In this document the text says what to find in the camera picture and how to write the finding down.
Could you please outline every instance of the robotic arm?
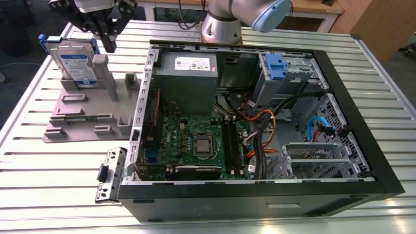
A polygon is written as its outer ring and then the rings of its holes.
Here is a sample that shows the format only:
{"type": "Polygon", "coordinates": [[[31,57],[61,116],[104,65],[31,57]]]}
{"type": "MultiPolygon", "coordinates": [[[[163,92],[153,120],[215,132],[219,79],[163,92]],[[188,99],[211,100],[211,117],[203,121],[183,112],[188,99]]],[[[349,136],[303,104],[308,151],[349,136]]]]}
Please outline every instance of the robotic arm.
{"type": "Polygon", "coordinates": [[[256,31],[272,31],[291,9],[291,0],[209,0],[201,28],[205,42],[236,44],[241,40],[240,21],[256,31]]]}
{"type": "MultiPolygon", "coordinates": [[[[49,7],[83,32],[100,37],[108,53],[116,50],[116,36],[135,15],[135,0],[51,0],[49,7]],[[119,8],[121,17],[113,21],[109,14],[119,8]]],[[[256,31],[267,33],[276,28],[291,8],[291,0],[209,0],[209,11],[201,28],[209,43],[236,44],[241,40],[240,21],[256,31]]]]}
{"type": "Polygon", "coordinates": [[[108,53],[116,50],[116,36],[135,15],[135,0],[51,0],[49,7],[83,32],[100,37],[108,53]],[[117,6],[121,17],[113,21],[109,14],[117,6]]]}

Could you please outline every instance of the white sticker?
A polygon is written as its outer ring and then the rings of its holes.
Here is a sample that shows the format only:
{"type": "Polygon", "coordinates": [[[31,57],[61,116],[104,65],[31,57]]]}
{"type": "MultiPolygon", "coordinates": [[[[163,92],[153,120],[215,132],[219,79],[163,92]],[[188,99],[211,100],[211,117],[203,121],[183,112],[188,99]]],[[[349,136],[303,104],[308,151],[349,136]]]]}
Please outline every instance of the white sticker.
{"type": "Polygon", "coordinates": [[[175,70],[211,71],[209,58],[177,57],[175,70]]]}
{"type": "Polygon", "coordinates": [[[93,70],[87,66],[87,55],[61,55],[63,65],[79,87],[91,87],[97,83],[93,70]]]}
{"type": "Polygon", "coordinates": [[[255,173],[256,172],[256,166],[255,165],[248,165],[248,171],[255,173]]]}
{"type": "Polygon", "coordinates": [[[253,103],[251,100],[248,100],[247,104],[248,104],[251,107],[255,107],[255,103],[253,103]]]}

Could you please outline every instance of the aluminum workbench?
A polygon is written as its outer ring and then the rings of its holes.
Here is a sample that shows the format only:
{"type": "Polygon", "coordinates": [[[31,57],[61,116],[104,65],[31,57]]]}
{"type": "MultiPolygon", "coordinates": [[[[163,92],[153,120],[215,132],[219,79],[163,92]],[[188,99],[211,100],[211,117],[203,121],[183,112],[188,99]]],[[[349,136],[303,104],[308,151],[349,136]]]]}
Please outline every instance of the aluminum workbench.
{"type": "MultiPolygon", "coordinates": [[[[68,38],[89,38],[68,25],[68,38]]],[[[199,41],[175,23],[131,21],[108,55],[115,78],[141,73],[149,40],[199,41]]],[[[96,205],[97,168],[108,149],[127,141],[44,144],[61,73],[48,56],[0,132],[0,230],[75,233],[416,233],[416,112],[360,40],[297,31],[243,29],[244,44],[325,50],[405,193],[333,217],[139,224],[117,204],[96,205]]]]}

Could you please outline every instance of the cpu socket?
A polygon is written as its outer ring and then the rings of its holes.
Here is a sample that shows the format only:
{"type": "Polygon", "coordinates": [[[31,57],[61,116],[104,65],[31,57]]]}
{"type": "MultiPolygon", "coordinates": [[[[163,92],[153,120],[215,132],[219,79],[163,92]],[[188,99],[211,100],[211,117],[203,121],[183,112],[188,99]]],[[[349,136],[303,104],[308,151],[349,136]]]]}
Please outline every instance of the cpu socket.
{"type": "Polygon", "coordinates": [[[193,156],[199,160],[207,160],[212,157],[212,136],[207,134],[197,134],[193,136],[193,156]]]}

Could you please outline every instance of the ram slot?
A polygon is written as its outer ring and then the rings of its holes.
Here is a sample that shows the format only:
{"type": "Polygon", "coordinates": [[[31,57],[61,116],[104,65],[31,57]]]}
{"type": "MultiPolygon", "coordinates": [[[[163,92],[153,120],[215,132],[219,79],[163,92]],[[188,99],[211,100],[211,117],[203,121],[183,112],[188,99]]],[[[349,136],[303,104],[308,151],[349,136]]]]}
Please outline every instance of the ram slot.
{"type": "Polygon", "coordinates": [[[224,156],[225,156],[225,171],[227,173],[233,174],[235,163],[233,163],[233,155],[231,152],[228,121],[225,119],[221,121],[221,132],[223,132],[223,148],[224,148],[224,156]]]}
{"type": "Polygon", "coordinates": [[[233,158],[233,171],[235,174],[243,175],[243,165],[241,165],[241,155],[240,155],[240,147],[239,147],[239,133],[236,130],[235,121],[228,122],[228,135],[231,141],[231,152],[233,158]]]}

